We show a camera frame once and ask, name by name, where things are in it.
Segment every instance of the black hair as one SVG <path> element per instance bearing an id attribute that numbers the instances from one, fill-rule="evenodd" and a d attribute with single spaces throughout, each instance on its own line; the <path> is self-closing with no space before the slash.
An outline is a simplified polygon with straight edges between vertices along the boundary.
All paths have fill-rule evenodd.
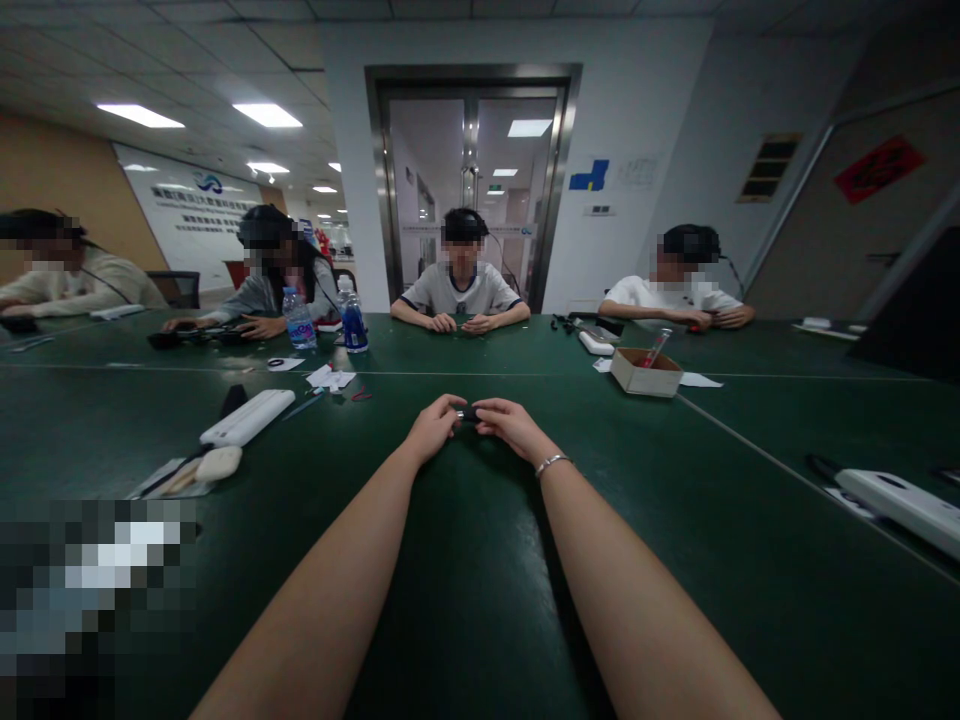
<path id="1" fill-rule="evenodd" d="M 69 237 L 80 245 L 103 250 L 96 243 L 87 240 L 86 229 L 69 215 L 36 208 L 20 208 L 0 215 L 2 240 L 50 240 L 58 234 Z"/>
<path id="2" fill-rule="evenodd" d="M 720 258 L 720 234 L 709 225 L 677 225 L 663 234 L 663 251 L 679 255 L 688 264 L 716 262 Z"/>
<path id="3" fill-rule="evenodd" d="M 316 286 L 320 283 L 314 269 L 316 261 L 323 260 L 333 269 L 330 261 L 307 242 L 297 224 L 274 205 L 257 205 L 247 210 L 240 220 L 237 239 L 244 247 L 257 250 L 278 250 L 284 240 L 293 240 L 295 261 L 297 267 L 303 270 L 303 284 L 307 291 L 305 299 L 308 304 L 313 302 Z M 284 268 L 265 263 L 264 272 L 273 290 L 277 308 L 283 307 L 283 288 L 286 285 L 283 271 Z"/>
<path id="4" fill-rule="evenodd" d="M 470 208 L 454 208 L 443 216 L 441 239 L 450 242 L 479 242 L 490 234 L 480 213 Z"/>

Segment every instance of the beige sweater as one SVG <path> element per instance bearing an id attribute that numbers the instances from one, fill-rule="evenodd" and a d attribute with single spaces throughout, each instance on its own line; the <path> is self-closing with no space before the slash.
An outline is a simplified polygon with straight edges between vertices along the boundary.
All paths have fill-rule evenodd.
<path id="1" fill-rule="evenodd" d="M 74 278 L 74 286 L 78 282 L 80 285 L 72 294 L 67 271 L 33 270 L 0 288 L 0 299 L 18 298 L 33 305 L 34 317 L 84 315 L 94 310 L 127 305 L 128 302 L 154 309 L 168 307 L 153 281 L 129 260 L 88 247 L 84 253 L 83 270 L 86 272 L 81 271 Z M 106 283 L 113 285 L 127 299 Z"/>

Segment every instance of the hand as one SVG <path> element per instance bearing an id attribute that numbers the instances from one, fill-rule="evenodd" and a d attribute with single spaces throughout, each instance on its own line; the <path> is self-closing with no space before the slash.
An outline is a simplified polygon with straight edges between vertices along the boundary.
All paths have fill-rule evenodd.
<path id="1" fill-rule="evenodd" d="M 496 330 L 498 327 L 496 317 L 488 317 L 486 315 L 474 315 L 472 318 L 467 320 L 461 328 L 464 332 L 468 332 L 471 335 L 483 335 L 490 332 L 491 330 Z"/>
<path id="2" fill-rule="evenodd" d="M 713 324 L 725 330 L 736 330 L 753 320 L 753 313 L 746 305 L 724 310 L 713 318 Z"/>
<path id="3" fill-rule="evenodd" d="M 473 406 L 477 408 L 477 417 L 481 421 L 477 423 L 477 432 L 481 435 L 495 435 L 532 465 L 537 466 L 549 457 L 562 454 L 560 448 L 524 410 L 523 405 L 491 398 L 478 400 Z"/>
<path id="4" fill-rule="evenodd" d="M 33 305 L 10 305 L 0 314 L 4 317 L 32 317 Z"/>
<path id="5" fill-rule="evenodd" d="M 28 305 L 29 303 L 24 302 L 20 298 L 3 298 L 0 300 L 0 310 L 5 310 L 8 307 L 13 307 L 14 305 Z"/>
<path id="6" fill-rule="evenodd" d="M 696 325 L 701 330 L 713 324 L 713 316 L 703 310 L 671 310 L 666 313 L 666 318 L 679 325 Z"/>
<path id="7" fill-rule="evenodd" d="M 248 323 L 237 325 L 240 337 L 247 340 L 269 340 L 287 331 L 286 318 L 258 318 L 253 315 L 241 315 Z"/>
<path id="8" fill-rule="evenodd" d="M 167 320 L 163 324 L 163 327 L 161 328 L 161 332 L 173 332 L 174 330 L 190 330 L 192 328 L 200 329 L 205 327 L 213 327 L 216 324 L 217 324 L 217 321 L 214 320 L 213 318 L 206 318 L 206 319 L 174 318 L 173 320 Z"/>
<path id="9" fill-rule="evenodd" d="M 410 450 L 421 465 L 437 454 L 447 438 L 453 437 L 453 428 L 460 426 L 454 405 L 467 401 L 456 395 L 441 395 L 417 416 L 407 439 L 401 447 Z"/>
<path id="10" fill-rule="evenodd" d="M 439 333 L 456 332 L 457 321 L 446 313 L 440 313 L 432 318 L 428 318 L 426 328 Z"/>

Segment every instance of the small cardboard box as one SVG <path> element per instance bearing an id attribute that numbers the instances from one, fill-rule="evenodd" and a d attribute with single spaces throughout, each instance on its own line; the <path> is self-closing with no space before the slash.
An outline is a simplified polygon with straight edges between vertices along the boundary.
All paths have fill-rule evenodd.
<path id="1" fill-rule="evenodd" d="M 640 367 L 649 352 L 642 348 L 617 348 L 610 372 L 631 395 L 673 397 L 680 387 L 683 368 L 662 353 L 653 361 L 653 367 Z"/>

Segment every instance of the red pen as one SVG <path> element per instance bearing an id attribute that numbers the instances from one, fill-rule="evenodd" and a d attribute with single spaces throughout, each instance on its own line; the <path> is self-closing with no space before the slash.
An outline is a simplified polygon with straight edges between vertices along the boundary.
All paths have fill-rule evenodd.
<path id="1" fill-rule="evenodd" d="M 660 355 L 660 351 L 663 350 L 663 344 L 670 338 L 673 334 L 673 330 L 670 328 L 664 328 L 660 331 L 660 337 L 658 337 L 653 342 L 653 349 L 647 353 L 647 357 L 643 361 L 643 365 L 640 367 L 650 367 L 653 365 L 654 360 Z"/>

